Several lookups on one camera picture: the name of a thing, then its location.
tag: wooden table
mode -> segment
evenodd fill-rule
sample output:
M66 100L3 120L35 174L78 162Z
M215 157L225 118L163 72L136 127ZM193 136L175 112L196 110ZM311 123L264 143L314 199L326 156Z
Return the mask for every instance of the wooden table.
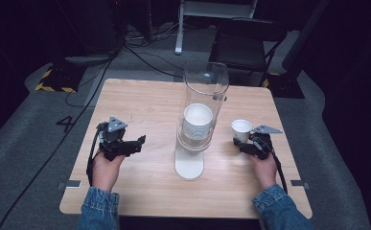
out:
M89 183L85 174L96 126L111 115L128 123L125 141L147 135L142 151L125 159L114 193L119 193L119 214L145 217L258 219L251 199L259 193L252 165L233 145L232 121L283 129L271 93L265 88L230 86L211 146L204 153L204 172L194 181L181 179L174 169L176 126L183 83L147 80L106 80L83 138L70 180L60 203L65 214L79 214ZM292 186L300 180L286 135L271 134L282 163L289 194L299 211L312 216L305 190Z

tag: white cup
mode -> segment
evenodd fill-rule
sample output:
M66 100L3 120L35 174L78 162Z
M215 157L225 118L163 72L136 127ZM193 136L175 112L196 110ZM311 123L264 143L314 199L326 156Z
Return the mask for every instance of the white cup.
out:
M191 139L203 139L209 135L213 112L202 104L190 104L184 110L183 132Z
M253 125L247 120L235 120L232 123L234 132L234 138L238 139L242 143L247 143L250 131L253 129Z

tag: person's right hand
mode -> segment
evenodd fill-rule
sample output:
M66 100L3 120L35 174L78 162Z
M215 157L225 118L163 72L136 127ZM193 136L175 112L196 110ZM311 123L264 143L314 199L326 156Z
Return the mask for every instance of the person's right hand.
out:
M123 160L125 160L124 155L116 156L113 161L108 161L103 152L97 154L93 163L92 186L111 193L117 177L119 177Z
M271 153L266 160L260 160L254 155L247 155L247 158L253 163L253 170L257 180L260 183L262 191L276 183L277 165Z

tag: black cable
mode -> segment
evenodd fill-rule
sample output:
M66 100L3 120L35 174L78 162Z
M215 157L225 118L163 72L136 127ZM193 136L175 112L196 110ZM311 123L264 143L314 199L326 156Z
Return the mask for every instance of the black cable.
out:
M134 51L132 51L128 46L126 46L126 44L124 45L126 49L128 49L132 54L134 54L135 56L137 56L139 59L141 59L144 63L146 63L149 67L151 67L152 69L162 73L162 74L165 74L165 75L169 75L169 76L173 76L175 78L180 78L180 79L183 79L182 76L179 76L179 75L174 75L174 74L170 74L170 73L167 73L167 72L164 72L162 70L159 70L157 68L155 68L154 66L150 65L148 62L146 62L144 59L142 59L139 55L137 55Z
M111 61L113 59L111 59L109 61L109 63L107 64L107 66L105 67L104 69L104 73L102 74L102 77L101 77L101 80L99 81L98 83L98 86L96 87L95 89L95 92L93 93L92 97L90 98L89 102L86 104L86 106L84 107L84 109L81 111L81 113L78 115L77 119L75 119L75 122L71 125L71 127L66 131L66 133L63 135L62 139L59 141L58 145L56 146L56 148L53 150L53 152L50 154L50 156L47 158L47 160L44 162L44 164L41 166L41 168L39 168L39 170L35 173L34 177L30 180L30 182L28 183L28 185L24 188L24 190L21 192L21 194L17 197L17 199L14 201L14 203L12 204L12 206L9 208L9 210L7 211L6 215L2 218L2 220L0 221L0 229L1 227L3 226L4 222L6 221L7 217L9 216L9 214L11 213L12 209L15 207L15 205L17 204L17 202L20 200L20 198L27 192L27 190L30 188L30 186L34 183L34 181L36 180L36 178L39 176L39 174L42 172L42 170L45 168L45 166L48 164L48 162L50 162L50 160L53 158L53 156L55 155L55 153L58 151L59 147L62 145L62 143L65 141L66 137L68 136L68 134L71 132L71 130L73 129L73 127L75 126L75 124L77 123L77 121L80 119L80 117L82 116L83 112L86 110L86 108L90 105L90 103L92 102L93 98L95 97L96 95L96 92L98 91L99 89L99 86L101 85L102 83L102 80L104 78L104 74L106 73L106 70L108 68L108 66L110 65Z
M99 128L99 126L97 126L96 129L97 130L95 133L95 137L93 138L93 141L92 141L92 147L90 149L90 154L89 154L89 158L87 159L87 166L86 166L86 175L89 180L90 186L92 186L92 178L93 178L93 161L95 157L98 155L98 153L100 152L98 151L95 157L93 157L93 150L95 149L96 141L98 140L99 133L101 132L101 129Z
M132 40L140 40L140 44L132 43ZM125 44L131 48L140 48L140 47L147 47L152 44L152 41L147 41L141 34L137 33L136 31L129 31L125 36Z
M126 45L129 46L129 47L131 47L131 48L140 48L140 47L147 47L147 46L151 45L155 41L165 40L165 39L169 38L170 36L173 36L174 35L173 32L175 30L177 30L176 26L178 24L179 23L174 24L170 28L166 29L164 32L160 32L162 30L160 28L158 28L158 29L151 29L151 30L157 30L157 32L151 36L151 38L153 38L153 40L151 42L147 41L143 36L141 36L140 34L137 34L135 31L130 31L129 33L134 33L134 35L133 35L133 37L126 37ZM129 43L130 40L134 40L134 39L141 39L141 43L140 44Z
M171 63L171 62L165 60L165 59L164 59L163 57L161 57L161 56L153 55L153 54L149 54L149 53L146 53L146 52L137 52L136 54L137 54L137 55L148 55L148 56L157 57L157 58L160 58L160 59L164 60L165 62L171 64L171 66L173 66L173 67L175 67L175 68L177 68L177 69L179 69L179 70L182 70L182 71L184 70L182 67L177 66L177 65L175 65L175 64L173 64L173 63Z
M280 178L281 178L281 183L283 184L283 189L284 191L286 192L286 194L288 193L288 189L287 189L287 182L286 182L286 178L284 177L284 173L283 173L283 170L281 168L281 162L280 160L278 159L278 157L275 155L275 151L274 149L271 151L271 154L274 158L274 161L275 161L275 164L277 165L277 171L278 173L280 174Z
M90 80L87 80L86 82L84 82L83 84L81 84L80 86L78 86L77 89L83 87L84 85L88 84L88 83L91 82L92 80L96 79L96 78L98 77L98 75L101 73L101 69L102 69L104 66L105 66L105 64L103 64L103 65L101 66L101 68L99 68L98 73L97 73L94 77L92 77ZM75 104L68 103L68 98L69 98L69 96L71 95L71 93L72 93L72 92L69 92L68 95L66 96L66 98L65 98L65 103L68 104L68 105L71 106L71 107L83 107L83 105L75 105Z

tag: person's left hand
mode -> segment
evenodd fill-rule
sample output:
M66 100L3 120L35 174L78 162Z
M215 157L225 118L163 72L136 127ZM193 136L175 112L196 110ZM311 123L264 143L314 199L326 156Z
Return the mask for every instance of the person's left hand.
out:
M100 152L93 162L92 186L111 193L111 189L119 177L123 160L125 160L125 156L119 155L113 161L108 161Z

